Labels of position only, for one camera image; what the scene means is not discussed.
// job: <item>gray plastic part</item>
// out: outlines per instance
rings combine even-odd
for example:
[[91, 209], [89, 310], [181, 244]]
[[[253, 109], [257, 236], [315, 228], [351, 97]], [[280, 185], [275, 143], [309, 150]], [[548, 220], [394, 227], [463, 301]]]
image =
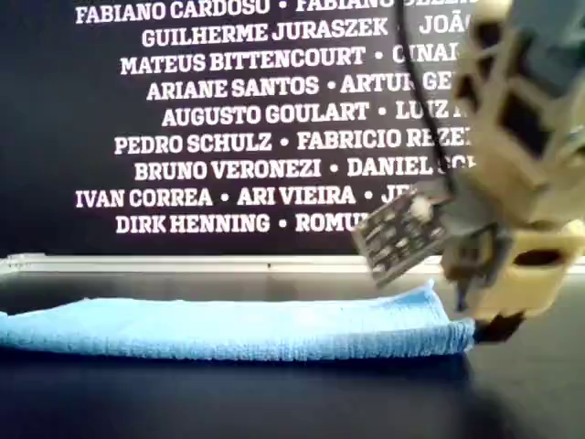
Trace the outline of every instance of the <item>gray plastic part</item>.
[[[482, 192], [471, 183], [468, 174], [453, 173], [457, 195], [455, 199], [441, 207], [441, 225], [451, 238], [462, 238], [473, 235], [497, 223], [497, 216]], [[441, 180], [426, 183], [441, 185]], [[421, 191], [429, 193], [429, 187], [421, 186]]]
[[476, 272], [472, 277], [461, 279], [456, 283], [457, 307], [460, 312], [467, 308], [466, 298], [468, 294], [477, 293], [494, 285], [498, 274], [504, 267], [512, 245], [512, 239], [509, 233], [500, 227], [493, 228], [491, 232], [493, 233], [492, 248], [494, 249], [494, 257], [488, 263], [488, 266], [482, 271]]
[[551, 94], [565, 94], [585, 67], [585, 0], [515, 0], [508, 20], [529, 41], [529, 76]]

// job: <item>white stripe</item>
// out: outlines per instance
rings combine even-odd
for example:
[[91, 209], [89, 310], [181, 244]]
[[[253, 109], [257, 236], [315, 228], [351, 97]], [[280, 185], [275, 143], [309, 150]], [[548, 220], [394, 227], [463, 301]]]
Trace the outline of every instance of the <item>white stripe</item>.
[[[409, 273], [438, 274], [431, 256]], [[367, 273], [361, 256], [46, 256], [23, 254], [0, 260], [0, 274], [41, 273]], [[569, 273], [585, 273], [579, 258]]]

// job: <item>blue towel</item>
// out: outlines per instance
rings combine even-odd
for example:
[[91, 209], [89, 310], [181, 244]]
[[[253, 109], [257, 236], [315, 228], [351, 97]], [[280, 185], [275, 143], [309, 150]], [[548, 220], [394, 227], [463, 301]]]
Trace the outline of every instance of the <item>blue towel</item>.
[[85, 299], [0, 314], [0, 346], [65, 354], [196, 360], [426, 357], [473, 345], [433, 282], [394, 297], [316, 302]]

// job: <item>black circuit board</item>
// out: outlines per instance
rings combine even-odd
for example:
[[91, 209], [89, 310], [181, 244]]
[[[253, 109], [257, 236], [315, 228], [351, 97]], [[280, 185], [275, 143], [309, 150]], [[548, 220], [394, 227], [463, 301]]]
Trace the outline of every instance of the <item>black circuit board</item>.
[[441, 249], [447, 232], [441, 225], [440, 206], [412, 189], [357, 224], [354, 243], [366, 257], [378, 288]]

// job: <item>black surface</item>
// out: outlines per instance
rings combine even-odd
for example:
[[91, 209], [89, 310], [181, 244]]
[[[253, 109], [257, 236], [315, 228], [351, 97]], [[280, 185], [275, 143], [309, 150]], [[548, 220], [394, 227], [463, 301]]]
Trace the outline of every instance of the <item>black surface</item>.
[[[424, 282], [409, 276], [391, 285]], [[569, 279], [556, 306], [504, 345], [468, 358], [233, 364], [0, 354], [0, 437], [581, 438], [585, 291]], [[437, 290], [448, 310], [454, 294]], [[84, 296], [349, 298], [361, 275], [29, 274], [0, 283], [10, 313]]]

